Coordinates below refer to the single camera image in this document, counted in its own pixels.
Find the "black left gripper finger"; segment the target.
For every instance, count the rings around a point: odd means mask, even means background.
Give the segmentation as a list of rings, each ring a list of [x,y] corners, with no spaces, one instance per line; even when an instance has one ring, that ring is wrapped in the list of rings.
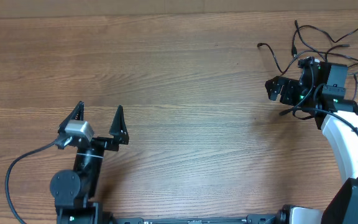
[[[74,120],[83,121],[84,110],[85,110],[85,104],[82,101],[79,101],[77,105],[74,107],[73,111],[60,123],[58,134],[65,132],[65,128],[70,120],[74,119]]]
[[[114,144],[128,145],[129,133],[127,131],[126,124],[124,121],[124,108],[122,107],[122,105],[119,105],[116,110],[112,125],[109,130],[109,134],[112,136]]]

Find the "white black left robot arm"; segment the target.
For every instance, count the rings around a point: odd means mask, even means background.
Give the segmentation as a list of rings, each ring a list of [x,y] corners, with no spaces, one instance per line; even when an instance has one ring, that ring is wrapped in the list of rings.
[[[101,202],[92,202],[98,184],[105,151],[118,151],[129,143],[124,110],[118,106],[109,138],[96,137],[89,122],[84,120],[85,104],[80,101],[58,128],[54,145],[59,149],[77,148],[73,168],[57,172],[50,181],[57,223],[114,223],[111,212]]]

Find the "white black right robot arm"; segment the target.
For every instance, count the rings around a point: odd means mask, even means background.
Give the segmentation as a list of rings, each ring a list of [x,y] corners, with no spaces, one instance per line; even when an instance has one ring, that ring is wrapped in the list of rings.
[[[323,211],[284,205],[261,223],[358,223],[358,105],[345,98],[348,67],[309,57],[298,62],[298,80],[276,76],[265,82],[268,98],[309,114],[331,146],[342,187]]]

